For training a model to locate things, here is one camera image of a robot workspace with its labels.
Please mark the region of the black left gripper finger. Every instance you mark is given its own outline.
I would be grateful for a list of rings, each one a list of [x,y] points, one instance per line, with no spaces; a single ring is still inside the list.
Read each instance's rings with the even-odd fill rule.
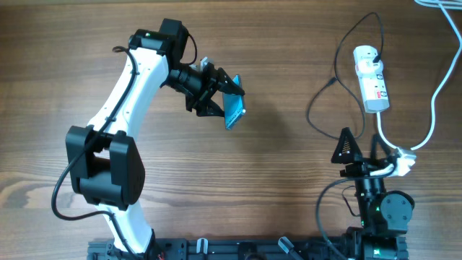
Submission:
[[[196,104],[196,115],[198,117],[224,117],[225,112],[213,100],[203,99]]]
[[[223,68],[211,69],[212,95],[222,92],[228,95],[244,95],[245,91],[238,84],[234,83]]]

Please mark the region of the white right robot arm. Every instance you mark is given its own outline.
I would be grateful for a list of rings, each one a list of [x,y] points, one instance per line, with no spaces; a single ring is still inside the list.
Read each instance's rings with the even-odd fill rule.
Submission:
[[[390,149],[379,135],[364,157],[348,127],[341,130],[331,162],[344,165],[343,181],[353,181],[361,227],[349,227],[335,245],[342,259],[408,259],[404,235],[415,202],[402,191],[387,191],[384,180],[410,172],[417,156],[406,149]]]

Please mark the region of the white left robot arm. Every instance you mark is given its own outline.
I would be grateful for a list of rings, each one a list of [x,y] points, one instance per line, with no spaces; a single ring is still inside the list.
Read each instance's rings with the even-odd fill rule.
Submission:
[[[142,122],[157,91],[164,86],[182,93],[186,109],[199,117],[217,116],[231,129],[245,114],[240,76],[229,76],[207,59],[182,60],[192,36],[182,22],[164,19],[158,31],[139,29],[127,46],[126,65],[109,98],[85,127],[66,135],[70,177],[75,193],[95,206],[113,239],[91,243],[90,259],[162,259],[153,229],[139,198],[145,168],[136,146]]]

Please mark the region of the turquoise screen smartphone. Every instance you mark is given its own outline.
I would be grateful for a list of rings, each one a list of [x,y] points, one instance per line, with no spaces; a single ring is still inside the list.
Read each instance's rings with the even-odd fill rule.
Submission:
[[[223,94],[225,112],[225,128],[231,130],[236,123],[245,115],[245,102],[243,95]]]

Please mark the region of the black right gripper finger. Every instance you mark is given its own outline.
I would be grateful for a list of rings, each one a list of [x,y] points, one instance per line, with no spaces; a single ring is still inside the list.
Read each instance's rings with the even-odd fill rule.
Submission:
[[[389,146],[382,140],[379,134],[374,134],[371,140],[371,150],[370,150],[370,159],[371,160],[378,160],[377,151],[378,148],[381,148],[382,151],[385,153],[385,156],[389,156],[391,154],[391,149]]]
[[[363,156],[349,127],[341,130],[338,144],[331,158],[332,163],[358,163]]]

